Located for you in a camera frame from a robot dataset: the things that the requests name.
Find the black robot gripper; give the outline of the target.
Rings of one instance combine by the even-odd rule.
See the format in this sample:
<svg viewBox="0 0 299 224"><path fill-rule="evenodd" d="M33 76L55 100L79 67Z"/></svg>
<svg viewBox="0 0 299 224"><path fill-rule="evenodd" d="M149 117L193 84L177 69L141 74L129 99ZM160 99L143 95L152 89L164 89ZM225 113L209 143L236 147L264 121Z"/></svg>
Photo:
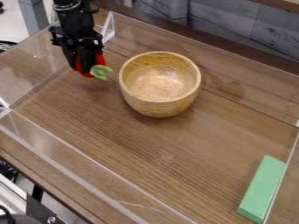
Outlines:
<svg viewBox="0 0 299 224"><path fill-rule="evenodd" d="M50 42L61 48L71 69L87 74L98 63L102 35L94 30L93 15L97 5L53 5L58 24L49 28Z"/></svg>

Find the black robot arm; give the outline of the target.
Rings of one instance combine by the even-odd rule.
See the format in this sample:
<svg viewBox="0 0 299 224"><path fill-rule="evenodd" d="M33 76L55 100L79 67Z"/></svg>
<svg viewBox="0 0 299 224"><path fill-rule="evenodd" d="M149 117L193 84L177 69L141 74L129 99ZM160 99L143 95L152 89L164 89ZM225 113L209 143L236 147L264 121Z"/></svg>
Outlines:
<svg viewBox="0 0 299 224"><path fill-rule="evenodd" d="M94 30L98 0L53 0L58 25L49 27L50 42L61 48L70 68L91 78L90 68L105 65L102 35Z"/></svg>

